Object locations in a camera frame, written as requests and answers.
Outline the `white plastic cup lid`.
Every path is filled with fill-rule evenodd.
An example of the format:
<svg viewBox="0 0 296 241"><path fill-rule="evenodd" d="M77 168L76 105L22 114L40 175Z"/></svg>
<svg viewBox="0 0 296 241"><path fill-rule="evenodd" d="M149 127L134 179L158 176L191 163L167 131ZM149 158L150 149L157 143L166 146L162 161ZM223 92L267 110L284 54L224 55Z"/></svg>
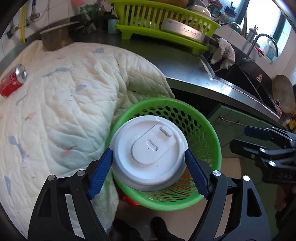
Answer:
<svg viewBox="0 0 296 241"><path fill-rule="evenodd" d="M186 169L189 145L171 121L155 115L133 118L111 139L112 171L137 191L160 191L172 186Z"/></svg>

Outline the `green plastic trash basket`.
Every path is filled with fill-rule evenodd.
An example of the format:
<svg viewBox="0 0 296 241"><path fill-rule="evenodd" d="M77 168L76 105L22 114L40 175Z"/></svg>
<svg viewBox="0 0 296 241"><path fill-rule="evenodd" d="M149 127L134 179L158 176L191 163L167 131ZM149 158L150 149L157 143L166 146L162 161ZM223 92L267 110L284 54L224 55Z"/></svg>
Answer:
<svg viewBox="0 0 296 241"><path fill-rule="evenodd" d="M115 123L107 141L108 148L115 132L127 121L144 115L155 115L173 122L185 135L194 157L209 164L212 170L221 167L221 147L209 121L192 106L173 98L149 98L129 107ZM113 173L119 188L141 206L157 211L176 211L195 205L204 198L186 169L172 186L160 191L137 191L123 184Z"/></svg>

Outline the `green cabinet drawer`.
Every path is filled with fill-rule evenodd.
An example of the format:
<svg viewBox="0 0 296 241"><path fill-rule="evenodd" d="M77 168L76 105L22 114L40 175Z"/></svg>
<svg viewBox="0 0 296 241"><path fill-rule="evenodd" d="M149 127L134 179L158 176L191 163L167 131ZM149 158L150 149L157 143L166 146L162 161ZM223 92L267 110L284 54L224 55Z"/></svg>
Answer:
<svg viewBox="0 0 296 241"><path fill-rule="evenodd" d="M218 105L208 115L208 121L211 123L221 145L223 158L236 158L237 154L233 154L229 149L229 143L234 140L243 140L260 146L265 146L269 150L277 149L278 146L270 141L259 140L248 137L244 134L246 126L255 126L258 128L271 128L272 125L251 117L234 109Z"/></svg>

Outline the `steel sink faucet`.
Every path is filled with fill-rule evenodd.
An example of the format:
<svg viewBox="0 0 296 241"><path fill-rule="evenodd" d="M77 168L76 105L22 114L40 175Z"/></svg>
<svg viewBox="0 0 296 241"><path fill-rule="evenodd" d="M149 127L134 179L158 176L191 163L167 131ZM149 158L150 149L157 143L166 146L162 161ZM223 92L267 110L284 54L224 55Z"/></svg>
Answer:
<svg viewBox="0 0 296 241"><path fill-rule="evenodd" d="M251 47L241 60L241 65L245 63L254 63L255 60L250 57L252 50L255 49L260 57L264 57L268 63L272 63L274 58L279 56L279 50L276 40L267 34L259 34L251 43Z"/></svg>

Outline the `red stool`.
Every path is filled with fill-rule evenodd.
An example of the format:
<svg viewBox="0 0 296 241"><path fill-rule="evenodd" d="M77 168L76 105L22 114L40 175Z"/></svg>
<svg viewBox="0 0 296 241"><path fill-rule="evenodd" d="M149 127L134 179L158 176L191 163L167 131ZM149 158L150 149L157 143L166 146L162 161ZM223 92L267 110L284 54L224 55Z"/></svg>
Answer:
<svg viewBox="0 0 296 241"><path fill-rule="evenodd" d="M126 194L122 194L119 196L119 199L123 202L125 202L127 205L131 206L131 207L141 207L140 204L138 204L137 202L135 202L134 200L132 200L129 196L127 196Z"/></svg>

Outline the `white dish rag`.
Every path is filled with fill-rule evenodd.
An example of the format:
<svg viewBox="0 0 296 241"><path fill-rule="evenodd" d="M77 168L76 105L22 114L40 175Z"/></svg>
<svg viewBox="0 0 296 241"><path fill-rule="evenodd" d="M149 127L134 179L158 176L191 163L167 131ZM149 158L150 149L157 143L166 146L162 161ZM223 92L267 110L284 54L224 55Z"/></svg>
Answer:
<svg viewBox="0 0 296 241"><path fill-rule="evenodd" d="M235 64L235 51L232 45L225 39L218 39L218 49L214 52L210 63L216 64L220 62L222 59L223 62L220 64L220 70L229 69L232 65Z"/></svg>

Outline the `white quilted cloth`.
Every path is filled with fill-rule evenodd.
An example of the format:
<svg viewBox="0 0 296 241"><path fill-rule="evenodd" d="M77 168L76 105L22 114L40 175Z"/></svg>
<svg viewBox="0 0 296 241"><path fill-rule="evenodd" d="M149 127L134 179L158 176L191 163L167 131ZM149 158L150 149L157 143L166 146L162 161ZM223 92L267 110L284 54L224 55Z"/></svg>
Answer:
<svg viewBox="0 0 296 241"><path fill-rule="evenodd" d="M98 159L112 125L131 105L174 97L163 73L118 47L75 42L46 51L32 42L11 63L27 80L1 98L1 204L26 237L46 178Z"/></svg>

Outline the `lime green dish rack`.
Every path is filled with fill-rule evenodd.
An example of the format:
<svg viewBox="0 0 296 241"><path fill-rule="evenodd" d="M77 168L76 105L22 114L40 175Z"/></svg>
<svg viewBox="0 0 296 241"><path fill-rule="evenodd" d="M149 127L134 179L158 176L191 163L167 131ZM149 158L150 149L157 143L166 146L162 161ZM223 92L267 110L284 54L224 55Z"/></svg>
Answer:
<svg viewBox="0 0 296 241"><path fill-rule="evenodd" d="M192 27L208 37L212 37L221 26L214 21L187 9L157 1L111 1L115 7L119 22L116 28L121 31L121 38L129 40L133 34L153 37L180 44L192 49L194 55L209 50L193 40L161 31L163 21L168 19Z"/></svg>

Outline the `red soda can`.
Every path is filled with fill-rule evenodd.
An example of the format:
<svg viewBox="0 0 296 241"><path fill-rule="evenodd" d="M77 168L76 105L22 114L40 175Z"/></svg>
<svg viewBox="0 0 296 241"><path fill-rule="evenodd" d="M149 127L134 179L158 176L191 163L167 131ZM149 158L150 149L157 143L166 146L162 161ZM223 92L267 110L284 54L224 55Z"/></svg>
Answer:
<svg viewBox="0 0 296 241"><path fill-rule="evenodd" d="M1 96L7 97L27 80L25 66L18 64L1 80Z"/></svg>

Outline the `white enamel dish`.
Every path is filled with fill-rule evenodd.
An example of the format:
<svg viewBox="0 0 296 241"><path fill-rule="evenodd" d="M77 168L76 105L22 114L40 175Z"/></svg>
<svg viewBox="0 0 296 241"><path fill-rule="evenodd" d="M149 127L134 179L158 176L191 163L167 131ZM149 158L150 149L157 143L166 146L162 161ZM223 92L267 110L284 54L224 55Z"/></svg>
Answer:
<svg viewBox="0 0 296 241"><path fill-rule="evenodd" d="M161 25L161 31L185 37L203 45L212 45L218 47L217 38L214 39L212 37L208 37L202 32L173 19L166 18Z"/></svg>

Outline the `metal pot with lid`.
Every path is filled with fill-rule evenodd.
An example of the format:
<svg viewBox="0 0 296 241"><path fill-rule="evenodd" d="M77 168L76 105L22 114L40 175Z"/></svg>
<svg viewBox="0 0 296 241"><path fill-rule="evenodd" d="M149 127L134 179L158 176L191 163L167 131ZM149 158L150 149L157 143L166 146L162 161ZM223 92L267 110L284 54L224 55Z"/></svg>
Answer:
<svg viewBox="0 0 296 241"><path fill-rule="evenodd" d="M41 40L46 51L55 51L73 43L70 30L80 24L79 21L58 25L42 31Z"/></svg>

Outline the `teal cup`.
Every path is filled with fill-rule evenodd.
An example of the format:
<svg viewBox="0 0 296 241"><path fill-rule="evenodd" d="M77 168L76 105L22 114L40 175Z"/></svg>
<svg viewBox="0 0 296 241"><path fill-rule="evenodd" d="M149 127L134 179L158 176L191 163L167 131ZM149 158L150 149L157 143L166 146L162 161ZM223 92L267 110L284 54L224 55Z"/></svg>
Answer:
<svg viewBox="0 0 296 241"><path fill-rule="evenodd" d="M108 34L117 34L119 33L119 29L116 28L118 24L118 19L109 19L108 20Z"/></svg>

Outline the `water valve pipes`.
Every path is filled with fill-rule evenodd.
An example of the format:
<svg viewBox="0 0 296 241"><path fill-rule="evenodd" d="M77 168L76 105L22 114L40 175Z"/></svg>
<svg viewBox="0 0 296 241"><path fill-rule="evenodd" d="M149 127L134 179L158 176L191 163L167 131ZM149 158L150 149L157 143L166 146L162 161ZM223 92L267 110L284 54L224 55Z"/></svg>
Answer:
<svg viewBox="0 0 296 241"><path fill-rule="evenodd" d="M20 24L14 24L13 20L11 20L9 25L9 30L5 32L5 35L8 39L11 39L17 30L21 31L21 41L25 43L27 41L25 35L25 27L28 27L30 24L37 22L41 18L41 13L36 11L37 0L33 0L31 4L31 14L29 16L26 15L26 4L21 8L21 21Z"/></svg>

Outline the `yellow gas pipe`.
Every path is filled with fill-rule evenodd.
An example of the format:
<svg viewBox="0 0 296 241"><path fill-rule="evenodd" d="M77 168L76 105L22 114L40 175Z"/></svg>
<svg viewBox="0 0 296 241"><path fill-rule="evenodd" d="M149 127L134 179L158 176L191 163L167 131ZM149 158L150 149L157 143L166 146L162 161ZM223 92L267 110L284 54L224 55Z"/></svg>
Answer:
<svg viewBox="0 0 296 241"><path fill-rule="evenodd" d="M26 21L26 4L23 5L22 13L21 13L21 40L23 44L26 42L25 21Z"/></svg>

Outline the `green utensil jar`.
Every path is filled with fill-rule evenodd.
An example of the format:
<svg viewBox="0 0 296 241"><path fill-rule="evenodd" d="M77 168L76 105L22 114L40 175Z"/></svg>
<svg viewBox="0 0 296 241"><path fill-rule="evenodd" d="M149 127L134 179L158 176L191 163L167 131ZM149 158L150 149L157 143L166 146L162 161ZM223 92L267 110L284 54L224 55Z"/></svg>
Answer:
<svg viewBox="0 0 296 241"><path fill-rule="evenodd" d="M98 4L86 4L80 7L82 22L87 33L96 31L94 19L98 18Z"/></svg>

